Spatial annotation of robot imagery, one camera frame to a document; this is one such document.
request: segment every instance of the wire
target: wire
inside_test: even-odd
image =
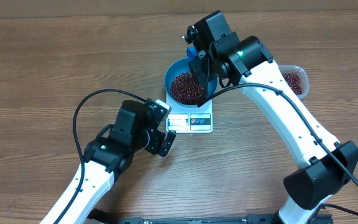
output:
[[[217,61],[215,60],[214,54],[212,52],[212,45],[216,43],[215,41],[212,41],[211,43],[209,43],[208,46],[208,53],[209,53],[209,57],[211,58],[213,63],[217,63]],[[229,81],[226,85],[223,85],[222,79],[219,79],[219,84],[222,88],[227,88],[230,86],[231,82]]]
[[[261,87],[261,88],[265,88],[265,89],[268,89],[268,90],[272,90],[272,91],[274,91],[276,93],[276,95],[281,95],[284,99],[286,99],[288,101],[288,103],[292,106],[292,108],[296,111],[296,113],[299,115],[299,117],[304,122],[306,127],[309,129],[311,135],[316,139],[316,142],[323,148],[323,150],[327,153],[327,155],[332,160],[334,160],[334,162],[350,177],[350,179],[352,179],[352,181],[358,187],[358,180],[353,176],[352,173],[350,173],[350,171],[348,171],[348,169],[346,169],[346,167],[342,164],[342,162],[339,161],[339,159],[336,156],[334,156],[334,154],[324,145],[322,140],[317,136],[317,134],[315,133],[313,128],[310,126],[310,123],[303,116],[302,112],[299,110],[299,108],[296,106],[296,104],[286,94],[284,94],[283,91],[281,91],[279,89],[276,89],[276,88],[274,88],[272,86],[264,85],[264,84],[260,84],[260,83],[245,83],[245,84],[240,84],[240,85],[237,85],[237,86],[232,86],[232,87],[225,88],[225,89],[213,94],[212,96],[208,97],[205,102],[207,102],[209,100],[212,100],[213,98],[215,98],[215,97],[219,96],[220,94],[223,94],[223,93],[225,93],[227,91],[235,90],[237,88],[245,88],[245,87]],[[336,209],[341,210],[343,212],[347,212],[347,213],[350,213],[352,215],[358,216],[358,212],[355,212],[355,211],[347,209],[347,208],[340,207],[338,205],[333,205],[333,204],[330,204],[330,203],[323,203],[323,204],[320,205],[320,207],[318,209],[323,208],[323,207],[336,208]]]
[[[209,46],[208,46],[208,53],[209,53],[209,56],[211,57],[211,60],[213,63],[216,63],[217,61],[215,60],[215,57],[214,57],[214,54],[212,52],[212,45],[215,43],[215,41],[212,41],[211,43],[209,43]]]
[[[80,108],[82,107],[82,105],[85,103],[86,100],[88,100],[89,98],[91,98],[92,96],[99,94],[99,93],[104,93],[104,92],[116,92],[116,93],[122,93],[128,96],[132,96],[140,101],[146,102],[145,99],[134,95],[132,93],[128,93],[126,91],[122,91],[122,90],[115,90],[115,89],[104,89],[104,90],[98,90],[95,91],[91,94],[89,94],[88,96],[86,96],[81,103],[77,106],[77,109],[74,112],[74,117],[73,117],[73,135],[74,135],[74,141],[75,141],[75,145],[77,146],[77,150],[78,150],[78,155],[80,156],[80,162],[81,162],[81,178],[80,178],[80,182],[78,183],[77,188],[75,189],[74,195],[72,196],[72,198],[70,199],[70,201],[67,203],[65,209],[63,209],[63,211],[61,212],[61,214],[59,215],[59,217],[57,217],[56,221],[54,222],[54,224],[57,224],[60,222],[60,220],[63,218],[63,216],[66,214],[66,212],[68,211],[68,209],[70,208],[70,206],[72,205],[72,203],[74,202],[75,198],[78,195],[78,192],[80,192],[81,190],[81,186],[82,183],[84,182],[84,175],[85,175],[85,163],[84,163],[84,156],[82,155],[82,150],[81,150],[81,146],[80,143],[78,142],[78,136],[77,136],[77,130],[76,130],[76,120],[77,120],[77,115],[78,112],[80,111]]]
[[[209,80],[209,58],[208,57],[205,57],[206,58],[206,66],[207,66],[207,72],[206,72],[206,83],[204,85],[204,90],[203,90],[203,94],[200,96],[199,100],[198,100],[198,104],[197,104],[197,107],[200,107],[199,104],[202,103],[204,104],[203,102],[205,101],[206,97],[207,97],[207,90],[208,90],[208,80]]]
[[[226,83],[226,85],[224,85],[223,82],[222,82],[222,79],[221,79],[221,78],[219,79],[219,85],[220,85],[222,88],[227,88],[227,87],[230,86],[230,84],[231,84],[230,80]]]

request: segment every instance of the kidney beans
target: kidney beans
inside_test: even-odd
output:
[[[186,105],[196,105],[203,94],[204,86],[198,84],[191,72],[185,72],[175,77],[171,84],[173,99]]]
[[[301,80],[299,79],[299,76],[297,74],[286,73],[284,74],[284,79],[296,95],[300,95],[303,93],[301,87]]]

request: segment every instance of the white scale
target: white scale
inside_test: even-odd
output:
[[[167,93],[166,104],[172,107],[166,120],[166,130],[176,133],[209,134],[212,132],[212,100],[197,108],[196,105],[179,105]]]

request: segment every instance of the blue bowl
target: blue bowl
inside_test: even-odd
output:
[[[168,68],[166,74],[165,74],[165,90],[167,91],[167,95],[173,99],[177,104],[179,104],[180,106],[184,106],[184,107],[197,107],[197,105],[185,105],[183,103],[179,103],[177,102],[173,96],[171,95],[171,84],[173,79],[185,72],[190,71],[190,67],[189,67],[189,60],[187,58],[182,58],[180,60],[177,60],[175,63],[173,63],[171,65],[171,67]],[[212,96],[215,93],[216,87],[218,86],[218,80],[215,79],[213,81],[210,81],[208,83],[208,95]]]

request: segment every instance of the wooden table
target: wooden table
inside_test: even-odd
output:
[[[118,88],[165,98],[165,71],[185,56],[181,36],[204,16],[0,20],[0,223],[38,223],[66,189],[79,164],[71,119],[84,96]],[[310,81],[304,104],[341,141],[358,145],[358,11],[225,16],[242,39],[259,37],[279,64],[303,67]],[[85,104],[83,148],[127,99],[107,93]],[[96,207],[144,218],[277,211],[287,199],[283,178],[296,170],[283,141],[239,91],[213,106],[212,134],[178,135],[164,159],[136,154]],[[358,210],[358,189],[347,184],[329,202]],[[323,212],[336,223],[358,223]]]

